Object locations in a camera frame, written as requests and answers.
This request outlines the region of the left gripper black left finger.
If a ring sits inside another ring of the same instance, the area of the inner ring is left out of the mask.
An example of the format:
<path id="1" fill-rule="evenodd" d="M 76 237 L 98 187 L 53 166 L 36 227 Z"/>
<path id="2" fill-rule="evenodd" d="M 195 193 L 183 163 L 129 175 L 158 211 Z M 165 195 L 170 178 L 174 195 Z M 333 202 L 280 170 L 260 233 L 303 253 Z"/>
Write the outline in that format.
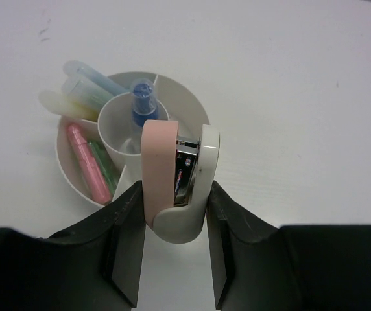
<path id="1" fill-rule="evenodd" d="M 145 227 L 140 182 L 49 238 L 0 227 L 0 310 L 135 308 Z"/>

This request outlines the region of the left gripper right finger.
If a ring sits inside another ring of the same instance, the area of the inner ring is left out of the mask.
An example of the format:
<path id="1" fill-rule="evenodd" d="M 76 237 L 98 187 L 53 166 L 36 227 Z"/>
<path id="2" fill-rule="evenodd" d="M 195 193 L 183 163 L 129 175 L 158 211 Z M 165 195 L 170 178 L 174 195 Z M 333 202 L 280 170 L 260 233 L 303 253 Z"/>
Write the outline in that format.
<path id="1" fill-rule="evenodd" d="M 371 225 L 277 228 L 218 183 L 207 221 L 217 310 L 371 310 Z"/>

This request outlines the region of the pink highlighter marker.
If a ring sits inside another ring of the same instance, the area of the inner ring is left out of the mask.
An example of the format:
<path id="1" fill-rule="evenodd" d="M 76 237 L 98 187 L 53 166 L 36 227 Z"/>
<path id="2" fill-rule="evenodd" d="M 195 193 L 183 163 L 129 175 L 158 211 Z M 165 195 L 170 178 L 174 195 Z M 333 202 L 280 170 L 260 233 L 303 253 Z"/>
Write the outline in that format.
<path id="1" fill-rule="evenodd" d="M 67 127 L 67 138 L 72 150 L 78 159 L 82 175 L 96 203 L 105 205 L 112 197 L 102 175 L 100 167 L 88 145 L 88 141 L 82 133 L 82 128 L 75 123 Z"/>

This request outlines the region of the white round divided organizer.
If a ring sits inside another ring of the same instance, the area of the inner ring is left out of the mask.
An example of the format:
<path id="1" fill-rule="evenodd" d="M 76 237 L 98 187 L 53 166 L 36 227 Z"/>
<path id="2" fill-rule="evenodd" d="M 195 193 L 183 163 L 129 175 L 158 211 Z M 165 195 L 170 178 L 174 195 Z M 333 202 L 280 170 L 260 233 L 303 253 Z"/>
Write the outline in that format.
<path id="1" fill-rule="evenodd" d="M 151 80 L 156 87 L 156 95 L 160 105 L 160 118 L 179 122 L 178 134 L 190 139 L 198 139 L 202 126 L 210 124 L 208 115 L 198 98 L 181 83 L 156 73 L 124 72 L 110 75 L 109 78 L 120 86 L 128 89 L 138 78 Z M 56 138 L 56 158 L 60 171 L 79 196 L 94 206 L 101 208 L 92 197 L 84 181 L 79 163 L 67 138 L 67 127 L 76 123 L 88 139 L 101 142 L 107 149 L 117 174 L 120 175 L 114 198 L 124 193 L 135 181 L 141 179 L 141 156 L 129 154 L 130 144 L 130 112 L 129 95 L 119 95 L 105 107 L 100 122 L 61 117 L 58 123 Z"/>

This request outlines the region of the yellow highlighter marker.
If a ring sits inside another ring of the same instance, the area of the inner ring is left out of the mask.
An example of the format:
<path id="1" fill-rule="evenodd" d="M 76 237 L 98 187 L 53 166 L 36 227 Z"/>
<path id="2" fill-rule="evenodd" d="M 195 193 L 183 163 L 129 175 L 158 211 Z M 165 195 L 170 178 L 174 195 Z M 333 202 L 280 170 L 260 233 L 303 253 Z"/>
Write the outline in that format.
<path id="1" fill-rule="evenodd" d="M 96 122 L 99 114 L 83 105 L 72 102 L 54 91 L 43 90 L 38 95 L 40 104 L 50 113 Z"/>

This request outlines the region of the blue highlighter marker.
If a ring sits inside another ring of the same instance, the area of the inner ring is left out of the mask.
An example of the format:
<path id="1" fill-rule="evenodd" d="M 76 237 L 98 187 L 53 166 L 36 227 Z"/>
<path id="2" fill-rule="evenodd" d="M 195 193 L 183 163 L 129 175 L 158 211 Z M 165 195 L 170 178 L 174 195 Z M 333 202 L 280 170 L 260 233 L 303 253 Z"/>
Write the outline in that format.
<path id="1" fill-rule="evenodd" d="M 63 65 L 63 71 L 67 76 L 79 74 L 103 88 L 105 91 L 111 93 L 113 96 L 118 96 L 123 93 L 128 93 L 128 89 L 117 84 L 107 76 L 104 76 L 102 73 L 98 72 L 89 65 L 78 61 L 70 60 Z"/>

